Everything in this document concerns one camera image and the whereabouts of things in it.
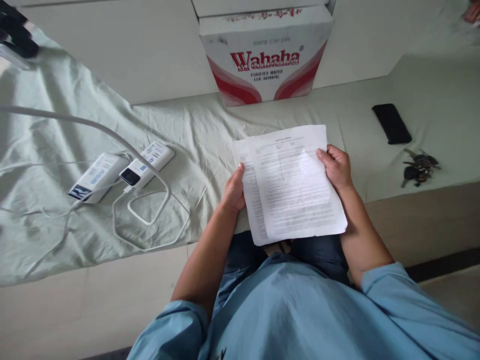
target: cardboard box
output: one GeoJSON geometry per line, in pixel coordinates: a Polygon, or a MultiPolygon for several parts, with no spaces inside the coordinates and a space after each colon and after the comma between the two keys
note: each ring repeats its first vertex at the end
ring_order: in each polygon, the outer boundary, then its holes
{"type": "Polygon", "coordinates": [[[228,14],[253,13],[265,10],[326,5],[328,2],[329,0],[192,0],[193,6],[195,7],[195,12],[200,18],[228,14]]]}
{"type": "Polygon", "coordinates": [[[323,5],[200,18],[200,38],[224,104],[308,94],[332,26],[323,5]]]}

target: denim jeans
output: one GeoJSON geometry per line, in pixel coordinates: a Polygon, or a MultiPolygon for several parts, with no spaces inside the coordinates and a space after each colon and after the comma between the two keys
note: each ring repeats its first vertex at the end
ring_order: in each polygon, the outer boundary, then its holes
{"type": "MultiPolygon", "coordinates": [[[[338,235],[314,236],[294,240],[290,255],[295,260],[317,268],[328,278],[350,286],[347,276],[349,266],[338,235]]],[[[254,244],[250,231],[233,236],[213,307],[213,316],[224,306],[230,293],[242,281],[257,271],[267,258],[268,256],[263,248],[254,244]]]]}

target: wahaha logo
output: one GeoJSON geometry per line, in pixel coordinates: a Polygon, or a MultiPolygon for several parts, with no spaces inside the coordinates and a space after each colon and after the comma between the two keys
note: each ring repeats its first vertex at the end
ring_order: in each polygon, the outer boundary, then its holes
{"type": "Polygon", "coordinates": [[[288,52],[285,52],[285,50],[282,50],[280,55],[265,55],[264,52],[261,52],[260,57],[251,57],[251,51],[246,52],[246,58],[243,51],[231,52],[230,55],[235,62],[235,65],[238,67],[238,71],[298,65],[300,60],[300,54],[298,52],[289,54],[288,52]]]}

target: smartphone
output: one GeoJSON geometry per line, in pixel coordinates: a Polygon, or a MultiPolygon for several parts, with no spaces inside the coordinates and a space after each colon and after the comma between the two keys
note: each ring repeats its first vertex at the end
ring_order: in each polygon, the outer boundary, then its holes
{"type": "Polygon", "coordinates": [[[412,136],[400,117],[395,105],[375,105],[371,109],[378,118],[390,145],[408,144],[412,141],[412,136]]]}

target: document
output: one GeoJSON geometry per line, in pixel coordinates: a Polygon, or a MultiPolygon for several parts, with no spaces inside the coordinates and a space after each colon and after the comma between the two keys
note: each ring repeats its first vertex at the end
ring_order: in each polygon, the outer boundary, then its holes
{"type": "Polygon", "coordinates": [[[327,149],[325,125],[252,136],[232,144],[243,162],[243,192],[256,245],[345,232],[340,198],[316,156],[327,149]]]}

